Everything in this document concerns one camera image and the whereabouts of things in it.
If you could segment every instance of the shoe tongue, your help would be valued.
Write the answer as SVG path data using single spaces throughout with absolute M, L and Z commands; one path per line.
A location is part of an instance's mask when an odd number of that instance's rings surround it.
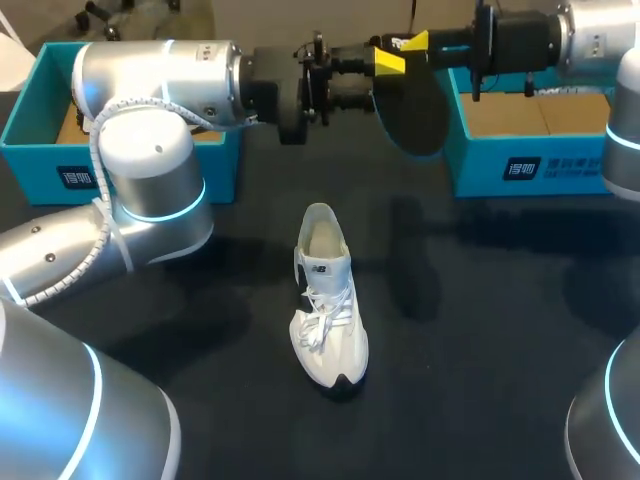
M 351 259 L 348 256 L 326 259 L 300 255 L 307 285 L 318 293 L 337 295 L 349 283 Z

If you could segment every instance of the cable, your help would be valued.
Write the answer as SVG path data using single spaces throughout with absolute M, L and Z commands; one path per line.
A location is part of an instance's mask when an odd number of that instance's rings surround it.
M 11 24 L 9 23 L 9 20 L 7 20 L 7 17 L 4 16 L 4 13 L 2 13 L 2 10 L 0 10 L 0 23 L 2 24 L 2 26 L 4 27 L 4 29 L 7 31 L 7 33 L 9 34 L 9 36 L 11 38 L 13 38 L 13 40 L 20 45 L 21 47 L 24 47 L 24 43 L 22 43 L 22 40 L 20 40 L 20 37 L 18 36 L 18 34 L 16 33 L 16 31 L 13 29 L 13 27 L 11 26 Z
M 416 10 L 418 9 L 418 0 L 411 1 L 411 19 L 409 20 L 409 33 L 413 33 L 413 22 L 416 19 Z
M 489 88 L 485 88 L 484 90 L 480 90 L 480 93 L 489 93 L 491 90 L 496 88 L 496 85 L 498 85 L 498 80 L 500 80 L 500 74 L 495 76 L 495 80 L 493 81 L 493 85 L 491 85 Z
M 234 130 L 237 127 L 220 127 L 217 125 L 213 125 L 212 123 L 200 118 L 195 113 L 187 110 L 180 105 L 171 102 L 165 102 L 159 98 L 129 98 L 126 100 L 112 100 L 108 102 L 104 109 L 100 112 L 100 114 L 93 121 L 91 126 L 91 131 L 89 132 L 89 155 L 91 156 L 91 163 L 93 165 L 94 174 L 96 177 L 96 183 L 98 184 L 98 190 L 100 191 L 100 199 L 103 202 L 104 210 L 109 215 L 112 211 L 112 203 L 111 203 L 111 193 L 109 192 L 109 185 L 107 182 L 107 177 L 104 172 L 104 168 L 102 167 L 102 159 L 100 158 L 100 150 L 98 139 L 100 137 L 100 132 L 102 131 L 102 127 L 106 123 L 107 120 L 112 118 L 114 115 L 120 113 L 123 110 L 128 108 L 135 108 L 141 106 L 151 106 L 158 107 L 169 112 L 176 113 L 183 117 L 185 120 L 190 121 L 193 125 L 198 125 L 207 130 L 217 130 L 217 131 L 229 131 Z M 255 124 L 254 118 L 247 119 L 246 126 Z M 87 254 L 87 256 L 80 262 L 80 264 L 67 276 L 65 276 L 62 280 L 55 283 L 51 287 L 35 293 L 22 301 L 19 302 L 19 305 L 31 307 L 36 305 L 48 298 L 54 297 L 55 295 L 63 292 L 71 285 L 76 283 L 89 268 L 96 261 L 98 256 L 104 250 L 105 245 L 107 244 L 109 237 L 111 235 L 111 228 L 109 226 L 108 216 L 104 218 L 102 226 L 100 227 L 100 233 L 98 239 L 94 243 L 93 247 Z
M 302 50 L 303 48 L 307 48 L 309 45 L 313 45 L 313 42 L 305 42 L 302 45 L 300 45 L 294 52 L 293 52 L 293 58 L 298 58 L 300 56 L 300 50 Z

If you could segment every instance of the logo on box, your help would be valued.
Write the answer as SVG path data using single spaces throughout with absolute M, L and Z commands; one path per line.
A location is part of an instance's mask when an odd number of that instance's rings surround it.
M 63 185 L 69 190 L 98 188 L 89 167 L 57 167 Z
M 533 180 L 538 173 L 540 157 L 511 157 L 504 169 L 502 179 Z

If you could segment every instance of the white coiled cable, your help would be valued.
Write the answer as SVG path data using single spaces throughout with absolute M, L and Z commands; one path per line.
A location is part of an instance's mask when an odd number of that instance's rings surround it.
M 111 193 L 109 192 L 109 184 L 107 182 L 107 177 L 104 172 L 104 168 L 102 167 L 102 159 L 100 158 L 100 150 L 98 145 L 98 139 L 100 137 L 100 132 L 105 122 L 109 120 L 111 117 L 121 112 L 122 110 L 128 108 L 136 108 L 136 107 L 158 107 L 164 110 L 168 110 L 170 112 L 177 113 L 185 120 L 191 122 L 191 124 L 202 127 L 206 130 L 217 130 L 217 131 L 230 131 L 235 130 L 240 126 L 248 126 L 255 124 L 254 118 L 247 119 L 247 123 L 244 125 L 238 125 L 238 127 L 223 127 L 214 125 L 199 116 L 195 113 L 187 110 L 180 105 L 177 105 L 172 102 L 166 102 L 159 98 L 152 97 L 140 97 L 140 98 L 129 98 L 126 100 L 111 100 L 109 101 L 100 114 L 96 117 L 95 121 L 91 126 L 91 130 L 89 132 L 89 154 L 91 155 L 91 162 L 93 164 L 93 170 L 96 177 L 96 183 L 98 184 L 98 190 L 100 191 L 100 199 L 104 203 L 106 213 L 109 215 L 112 211 L 111 204 Z M 104 219 L 102 226 L 100 228 L 100 235 L 96 240 L 96 243 L 93 245 L 87 256 L 80 262 L 80 264 L 67 276 L 65 276 L 62 280 L 55 283 L 54 285 L 48 287 L 41 292 L 35 293 L 29 297 L 22 299 L 19 304 L 22 306 L 32 307 L 44 300 L 47 300 L 67 288 L 76 283 L 86 272 L 89 270 L 91 265 L 96 261 L 98 256 L 104 250 L 105 245 L 109 241 L 109 237 L 111 234 L 111 229 L 109 227 L 109 221 Z

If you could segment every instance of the shoe insole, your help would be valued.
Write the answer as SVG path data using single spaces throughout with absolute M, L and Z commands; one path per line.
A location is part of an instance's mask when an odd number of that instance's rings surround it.
M 314 225 L 309 242 L 309 255 L 327 260 L 342 256 L 340 233 L 331 222 L 324 220 Z

